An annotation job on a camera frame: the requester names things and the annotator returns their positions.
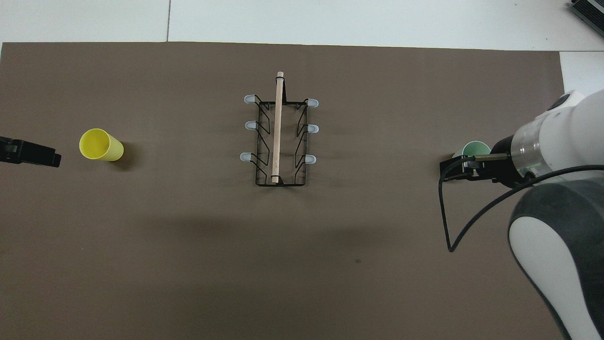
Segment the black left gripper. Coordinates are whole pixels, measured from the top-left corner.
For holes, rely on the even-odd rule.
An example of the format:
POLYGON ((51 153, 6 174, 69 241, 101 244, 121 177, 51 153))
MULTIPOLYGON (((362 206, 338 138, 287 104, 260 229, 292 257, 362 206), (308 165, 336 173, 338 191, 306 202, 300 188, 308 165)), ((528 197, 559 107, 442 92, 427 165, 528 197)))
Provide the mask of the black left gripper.
POLYGON ((62 155, 54 148, 0 136, 0 161, 3 163, 28 163, 58 168, 61 160, 62 155))

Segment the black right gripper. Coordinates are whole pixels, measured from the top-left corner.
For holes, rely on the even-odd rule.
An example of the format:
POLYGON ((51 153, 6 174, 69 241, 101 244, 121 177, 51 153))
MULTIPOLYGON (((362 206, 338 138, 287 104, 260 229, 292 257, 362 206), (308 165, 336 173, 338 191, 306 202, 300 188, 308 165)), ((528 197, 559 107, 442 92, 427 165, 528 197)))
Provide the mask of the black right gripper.
MULTIPOLYGON (((523 177, 515 167, 512 161, 512 140, 514 135, 503 138, 496 142, 491 153, 504 153, 507 158, 499 161, 490 162, 490 175, 492 183, 500 183, 508 188, 516 188, 528 181, 528 177, 523 177)), ((485 163, 491 160, 490 153, 483 155, 473 155, 466 157, 453 157, 440 162, 440 179, 466 180, 474 176, 474 169, 470 163, 485 163)))

